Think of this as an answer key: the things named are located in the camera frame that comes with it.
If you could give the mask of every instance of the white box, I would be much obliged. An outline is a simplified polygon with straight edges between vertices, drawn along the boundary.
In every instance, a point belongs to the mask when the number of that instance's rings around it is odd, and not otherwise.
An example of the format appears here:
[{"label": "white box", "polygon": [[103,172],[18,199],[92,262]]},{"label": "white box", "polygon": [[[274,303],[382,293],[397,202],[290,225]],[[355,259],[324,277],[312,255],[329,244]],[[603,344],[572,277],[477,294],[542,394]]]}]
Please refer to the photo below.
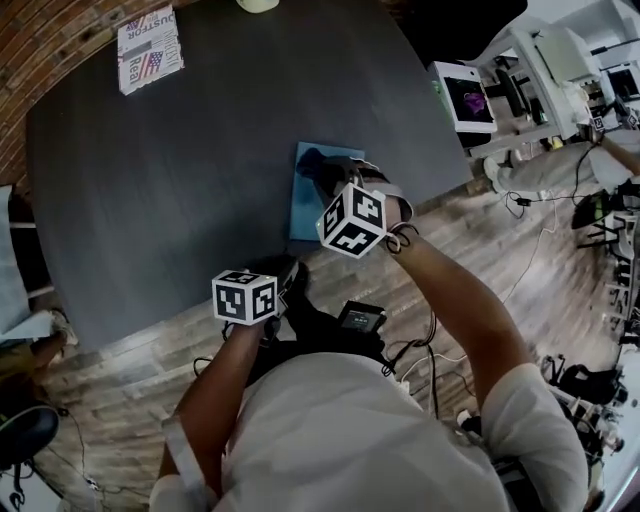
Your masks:
[{"label": "white box", "polygon": [[316,223],[320,242],[360,259],[387,234],[386,196],[347,183]]},{"label": "white box", "polygon": [[175,20],[168,5],[118,29],[118,79],[123,94],[184,67]]},{"label": "white box", "polygon": [[234,324],[253,325],[278,314],[278,279],[225,270],[212,282],[213,315]]}]

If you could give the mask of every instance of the white cube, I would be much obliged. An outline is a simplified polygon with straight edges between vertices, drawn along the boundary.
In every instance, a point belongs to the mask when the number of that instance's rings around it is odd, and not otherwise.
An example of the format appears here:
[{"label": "white cube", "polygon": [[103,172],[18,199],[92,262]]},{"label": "white cube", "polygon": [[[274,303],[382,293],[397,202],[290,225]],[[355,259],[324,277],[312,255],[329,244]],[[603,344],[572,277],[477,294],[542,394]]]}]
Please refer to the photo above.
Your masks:
[{"label": "white cube", "polygon": [[253,325],[278,314],[278,279],[225,270],[213,286],[213,315],[221,320]]},{"label": "white cube", "polygon": [[362,258],[387,234],[386,196],[347,183],[316,223],[323,246]]}]

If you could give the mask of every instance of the black device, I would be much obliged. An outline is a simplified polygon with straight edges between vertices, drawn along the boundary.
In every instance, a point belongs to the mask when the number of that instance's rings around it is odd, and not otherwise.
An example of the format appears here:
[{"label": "black device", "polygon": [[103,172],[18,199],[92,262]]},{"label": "black device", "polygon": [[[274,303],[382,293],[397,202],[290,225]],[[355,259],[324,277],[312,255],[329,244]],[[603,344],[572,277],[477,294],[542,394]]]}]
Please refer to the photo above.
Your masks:
[{"label": "black device", "polygon": [[383,308],[348,301],[338,317],[338,323],[343,329],[350,329],[364,334],[377,332],[387,321],[387,314]]}]

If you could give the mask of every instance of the person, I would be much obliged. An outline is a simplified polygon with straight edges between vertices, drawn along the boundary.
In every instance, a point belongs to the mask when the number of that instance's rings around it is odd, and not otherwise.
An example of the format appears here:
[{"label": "person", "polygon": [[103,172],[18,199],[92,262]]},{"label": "person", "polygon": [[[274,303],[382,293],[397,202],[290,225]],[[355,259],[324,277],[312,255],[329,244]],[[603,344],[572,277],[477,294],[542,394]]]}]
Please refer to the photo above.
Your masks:
[{"label": "person", "polygon": [[578,163],[578,186],[599,183],[609,193],[640,176],[640,131],[620,129],[602,136],[588,129],[584,137],[588,140],[543,153],[516,167],[500,167],[486,158],[485,174],[498,193],[573,189]]},{"label": "person", "polygon": [[43,395],[42,383],[47,369],[65,346],[75,346],[75,336],[63,313],[51,311],[53,333],[33,343],[19,341],[0,345],[0,392],[5,396],[18,389],[30,388],[36,395]]},{"label": "person", "polygon": [[[507,511],[516,496],[492,462],[514,459],[540,510],[582,510],[584,452],[506,308],[413,226],[398,223],[397,201],[387,198],[386,209],[387,225],[403,241],[391,257],[468,355],[485,446],[427,417],[385,377],[376,336],[350,339],[335,318],[315,310],[301,267],[285,294],[285,315],[292,343],[312,348],[257,374],[259,353],[278,343],[260,346],[263,324],[236,325],[176,408],[209,509]],[[185,477],[165,445],[150,510],[196,510]]]}]

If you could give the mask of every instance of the brick wall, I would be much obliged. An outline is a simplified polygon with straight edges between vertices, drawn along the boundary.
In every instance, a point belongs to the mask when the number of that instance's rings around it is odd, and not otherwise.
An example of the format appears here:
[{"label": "brick wall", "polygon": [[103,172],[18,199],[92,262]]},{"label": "brick wall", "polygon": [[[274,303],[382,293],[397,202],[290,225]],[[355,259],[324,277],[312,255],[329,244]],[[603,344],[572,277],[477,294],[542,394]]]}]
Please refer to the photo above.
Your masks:
[{"label": "brick wall", "polygon": [[[180,7],[192,1],[171,3]],[[19,194],[29,197],[25,155],[25,114],[29,108],[111,41],[119,26],[168,3],[0,0],[0,185],[15,184]]]}]

